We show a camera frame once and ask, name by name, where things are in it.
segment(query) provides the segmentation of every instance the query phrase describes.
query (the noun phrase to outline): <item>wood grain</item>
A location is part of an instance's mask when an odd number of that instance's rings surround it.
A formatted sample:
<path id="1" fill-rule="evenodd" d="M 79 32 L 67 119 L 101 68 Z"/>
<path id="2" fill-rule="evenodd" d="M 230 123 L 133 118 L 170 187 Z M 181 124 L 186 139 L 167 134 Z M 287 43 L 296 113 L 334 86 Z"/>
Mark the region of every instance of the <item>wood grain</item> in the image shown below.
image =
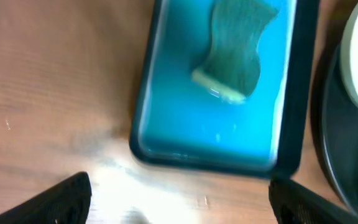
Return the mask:
<path id="1" fill-rule="evenodd" d="M 354 1 L 321 0 L 314 67 L 344 2 Z M 276 223 L 266 180 L 150 167 L 132 156 L 129 111 L 153 4 L 0 0 L 0 213 L 85 170 L 88 223 Z M 341 204 L 309 122 L 294 179 Z"/>

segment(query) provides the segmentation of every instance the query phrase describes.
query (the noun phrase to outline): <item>rectangular tray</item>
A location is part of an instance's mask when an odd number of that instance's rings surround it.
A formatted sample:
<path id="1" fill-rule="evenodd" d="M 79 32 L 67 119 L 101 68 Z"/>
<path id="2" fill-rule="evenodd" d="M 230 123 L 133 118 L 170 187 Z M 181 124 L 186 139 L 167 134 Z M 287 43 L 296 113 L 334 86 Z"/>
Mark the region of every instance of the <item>rectangular tray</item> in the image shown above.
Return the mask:
<path id="1" fill-rule="evenodd" d="M 254 94 L 233 105 L 191 81 L 209 52 L 216 1 L 156 0 L 131 131 L 137 158 L 267 178 L 297 170 L 319 2 L 260 1 L 280 12 L 259 42 Z"/>

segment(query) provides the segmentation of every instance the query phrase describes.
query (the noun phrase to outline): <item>black tray rim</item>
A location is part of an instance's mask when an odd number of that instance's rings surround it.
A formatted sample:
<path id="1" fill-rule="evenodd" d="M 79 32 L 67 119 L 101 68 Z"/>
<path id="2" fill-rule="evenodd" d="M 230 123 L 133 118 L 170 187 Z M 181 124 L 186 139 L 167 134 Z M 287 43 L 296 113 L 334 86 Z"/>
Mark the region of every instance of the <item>black tray rim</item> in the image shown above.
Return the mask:
<path id="1" fill-rule="evenodd" d="M 132 120 L 131 135 L 129 139 L 129 146 L 133 155 L 135 155 L 138 160 L 153 165 L 180 167 L 183 169 L 209 170 L 268 179 L 273 175 L 288 178 L 291 177 L 299 168 L 301 150 L 303 147 L 320 0 L 298 1 L 296 3 L 277 162 L 271 170 L 263 171 L 239 170 L 230 167 L 217 167 L 208 164 L 193 164 L 186 161 L 159 159 L 148 156 L 140 148 L 137 132 L 140 126 L 147 77 L 150 70 L 154 39 L 163 1 L 169 0 L 155 1 L 152 22 L 150 25 L 150 35 L 144 60 L 139 97 Z"/>

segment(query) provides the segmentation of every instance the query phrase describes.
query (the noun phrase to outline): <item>round black tray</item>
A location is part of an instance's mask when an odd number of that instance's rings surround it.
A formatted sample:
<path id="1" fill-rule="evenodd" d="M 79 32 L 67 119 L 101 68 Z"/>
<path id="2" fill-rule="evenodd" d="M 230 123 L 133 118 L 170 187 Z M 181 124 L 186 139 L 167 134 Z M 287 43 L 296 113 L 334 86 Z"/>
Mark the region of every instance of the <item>round black tray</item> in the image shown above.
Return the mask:
<path id="1" fill-rule="evenodd" d="M 313 137 L 320 166 L 341 200 L 358 215 L 358 108 L 343 85 L 339 51 L 326 78 L 313 87 L 311 121 L 317 127 Z"/>

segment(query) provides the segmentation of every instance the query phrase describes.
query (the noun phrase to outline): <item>green cloth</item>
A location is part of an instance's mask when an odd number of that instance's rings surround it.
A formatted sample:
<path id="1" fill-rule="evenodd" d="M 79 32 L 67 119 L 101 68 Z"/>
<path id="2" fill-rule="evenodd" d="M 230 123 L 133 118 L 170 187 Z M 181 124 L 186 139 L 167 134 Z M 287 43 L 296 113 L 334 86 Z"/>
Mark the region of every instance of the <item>green cloth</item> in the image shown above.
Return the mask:
<path id="1" fill-rule="evenodd" d="M 260 77 L 260 36 L 277 14 L 260 0 L 220 0 L 211 21 L 211 51 L 193 71 L 193 81 L 229 101 L 244 101 Z"/>

